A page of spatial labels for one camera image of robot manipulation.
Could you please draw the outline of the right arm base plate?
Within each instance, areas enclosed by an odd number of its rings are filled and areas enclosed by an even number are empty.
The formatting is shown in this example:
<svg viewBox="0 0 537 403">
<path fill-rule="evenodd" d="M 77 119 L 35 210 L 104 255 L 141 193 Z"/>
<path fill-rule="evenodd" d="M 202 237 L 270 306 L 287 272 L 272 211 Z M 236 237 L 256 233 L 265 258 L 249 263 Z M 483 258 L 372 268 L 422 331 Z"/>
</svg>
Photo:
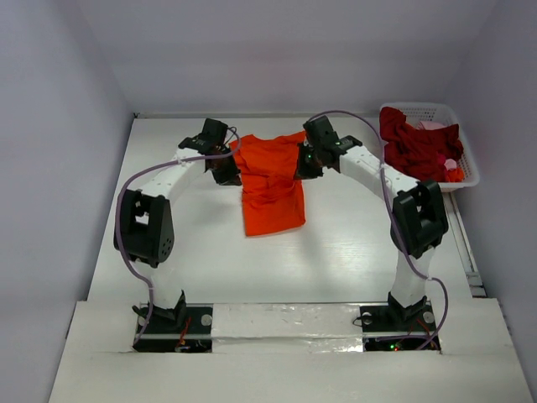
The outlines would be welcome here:
<svg viewBox="0 0 537 403">
<path fill-rule="evenodd" d="M 432 306 L 400 321 L 388 305 L 360 306 L 354 326 L 362 329 L 365 352 L 404 352 L 419 350 L 436 330 Z"/>
</svg>

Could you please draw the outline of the orange t shirt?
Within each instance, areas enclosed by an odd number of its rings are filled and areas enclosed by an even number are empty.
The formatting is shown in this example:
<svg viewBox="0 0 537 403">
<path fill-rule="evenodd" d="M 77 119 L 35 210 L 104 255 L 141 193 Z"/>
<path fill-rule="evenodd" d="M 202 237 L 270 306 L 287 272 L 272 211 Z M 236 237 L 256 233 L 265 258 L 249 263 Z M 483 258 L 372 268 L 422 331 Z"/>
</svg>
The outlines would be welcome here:
<svg viewBox="0 0 537 403">
<path fill-rule="evenodd" d="M 304 140 L 301 131 L 274 139 L 249 134 L 231 142 L 241 173 L 242 217 L 248 237 L 280 233 L 306 223 L 303 186 L 295 179 L 298 144 Z"/>
</svg>

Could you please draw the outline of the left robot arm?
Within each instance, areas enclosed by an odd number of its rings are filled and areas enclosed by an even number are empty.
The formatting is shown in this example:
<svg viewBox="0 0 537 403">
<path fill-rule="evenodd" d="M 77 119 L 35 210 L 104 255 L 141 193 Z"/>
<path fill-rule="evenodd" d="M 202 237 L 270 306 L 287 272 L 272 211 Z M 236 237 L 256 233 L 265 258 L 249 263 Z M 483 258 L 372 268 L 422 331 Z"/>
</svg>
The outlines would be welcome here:
<svg viewBox="0 0 537 403">
<path fill-rule="evenodd" d="M 141 337 L 146 332 L 181 332 L 188 319 L 185 293 L 164 289 L 162 264 L 175 245 L 172 206 L 199 177 L 211 173 L 219 186 L 240 186 L 240 170 L 227 135 L 237 130 L 208 118 L 201 131 L 183 139 L 171 160 L 146 168 L 125 181 L 114 215 L 114 248 L 130 273 L 147 287 L 146 306 L 134 306 Z"/>
</svg>

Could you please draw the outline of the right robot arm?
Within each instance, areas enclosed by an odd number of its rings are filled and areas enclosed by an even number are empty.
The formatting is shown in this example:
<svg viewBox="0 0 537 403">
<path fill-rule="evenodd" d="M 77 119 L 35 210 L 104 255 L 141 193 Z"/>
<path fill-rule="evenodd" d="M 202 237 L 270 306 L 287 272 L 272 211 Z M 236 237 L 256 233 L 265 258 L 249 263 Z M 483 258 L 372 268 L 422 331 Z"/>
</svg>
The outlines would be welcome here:
<svg viewBox="0 0 537 403">
<path fill-rule="evenodd" d="M 418 181 L 375 156 L 351 135 L 340 137 L 326 115 L 303 125 L 295 177 L 312 180 L 333 169 L 365 186 L 385 204 L 390 237 L 398 250 L 395 280 L 383 305 L 365 306 L 358 321 L 366 332 L 407 332 L 427 313 L 425 284 L 448 220 L 440 185 Z"/>
</svg>

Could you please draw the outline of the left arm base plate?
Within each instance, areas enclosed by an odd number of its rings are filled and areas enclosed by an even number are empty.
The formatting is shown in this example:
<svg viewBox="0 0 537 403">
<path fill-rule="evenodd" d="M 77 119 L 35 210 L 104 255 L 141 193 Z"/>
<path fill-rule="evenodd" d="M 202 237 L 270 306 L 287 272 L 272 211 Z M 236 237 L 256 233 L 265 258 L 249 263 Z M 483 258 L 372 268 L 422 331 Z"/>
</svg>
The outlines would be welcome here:
<svg viewBox="0 0 537 403">
<path fill-rule="evenodd" d="M 156 309 L 133 349 L 140 353 L 210 353 L 213 305 L 187 304 L 184 319 L 174 323 Z"/>
</svg>

